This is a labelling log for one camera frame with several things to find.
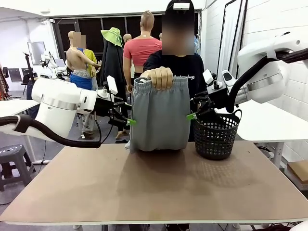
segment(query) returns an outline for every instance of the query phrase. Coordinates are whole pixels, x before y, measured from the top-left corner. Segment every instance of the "pink t-shirt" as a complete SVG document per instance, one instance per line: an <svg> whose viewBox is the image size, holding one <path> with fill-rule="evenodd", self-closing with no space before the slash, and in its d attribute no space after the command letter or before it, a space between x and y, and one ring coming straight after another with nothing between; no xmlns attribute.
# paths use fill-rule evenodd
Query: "pink t-shirt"
<svg viewBox="0 0 308 231"><path fill-rule="evenodd" d="M162 42L155 38L133 39L124 46L124 57L133 59L135 66L143 66L150 54L162 49Z"/></svg>

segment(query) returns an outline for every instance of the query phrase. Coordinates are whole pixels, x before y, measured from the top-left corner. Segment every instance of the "plastic basket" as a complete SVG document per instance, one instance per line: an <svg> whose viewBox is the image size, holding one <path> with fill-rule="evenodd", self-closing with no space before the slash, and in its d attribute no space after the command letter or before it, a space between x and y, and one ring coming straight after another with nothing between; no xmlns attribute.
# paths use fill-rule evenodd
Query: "plastic basket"
<svg viewBox="0 0 308 231"><path fill-rule="evenodd" d="M242 111L232 114L217 114L216 119L194 121L196 151L210 160L223 160L231 155L237 128L242 118Z"/></svg>

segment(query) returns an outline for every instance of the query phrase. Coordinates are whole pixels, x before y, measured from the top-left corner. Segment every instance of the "table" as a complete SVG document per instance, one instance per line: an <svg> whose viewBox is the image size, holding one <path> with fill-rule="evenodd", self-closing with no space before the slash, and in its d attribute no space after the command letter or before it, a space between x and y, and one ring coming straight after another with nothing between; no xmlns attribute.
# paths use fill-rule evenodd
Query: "table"
<svg viewBox="0 0 308 231"><path fill-rule="evenodd" d="M0 117L17 115L39 103L34 100L8 100L0 101ZM33 148L29 136L23 136L25 139L26 149L31 161L34 164L41 164L41 161L35 159Z"/></svg>
<svg viewBox="0 0 308 231"><path fill-rule="evenodd" d="M236 141L223 161L200 157L194 143L180 152L135 154L123 144L64 147L0 217L22 225L305 219L307 199L249 141Z"/></svg>
<svg viewBox="0 0 308 231"><path fill-rule="evenodd" d="M274 164L279 167L284 142L308 140L308 122L270 103L253 100L239 105L243 112L237 134L246 141L275 142ZM227 113L219 109L218 113Z"/></svg>

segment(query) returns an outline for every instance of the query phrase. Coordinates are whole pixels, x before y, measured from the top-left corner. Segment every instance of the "black t-shirt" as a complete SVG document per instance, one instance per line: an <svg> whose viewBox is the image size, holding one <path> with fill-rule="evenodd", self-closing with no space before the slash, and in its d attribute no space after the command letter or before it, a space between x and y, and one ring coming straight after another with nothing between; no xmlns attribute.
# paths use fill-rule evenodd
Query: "black t-shirt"
<svg viewBox="0 0 308 231"><path fill-rule="evenodd" d="M203 78L204 66L200 55L186 55L177 57L175 55L163 55L162 51L151 54L143 66L143 71L159 67L169 67L173 76L188 77L189 97L206 90Z"/></svg>

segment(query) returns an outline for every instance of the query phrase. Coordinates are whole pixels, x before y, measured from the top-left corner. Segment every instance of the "black coat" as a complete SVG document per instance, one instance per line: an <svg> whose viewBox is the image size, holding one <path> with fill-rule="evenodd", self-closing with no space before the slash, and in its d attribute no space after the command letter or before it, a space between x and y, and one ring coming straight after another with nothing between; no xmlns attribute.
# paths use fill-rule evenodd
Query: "black coat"
<svg viewBox="0 0 308 231"><path fill-rule="evenodd" d="M115 78L115 83L119 88L126 84L123 72L123 48L105 40L103 51L103 62L100 72L100 86L107 81L107 76Z"/></svg>

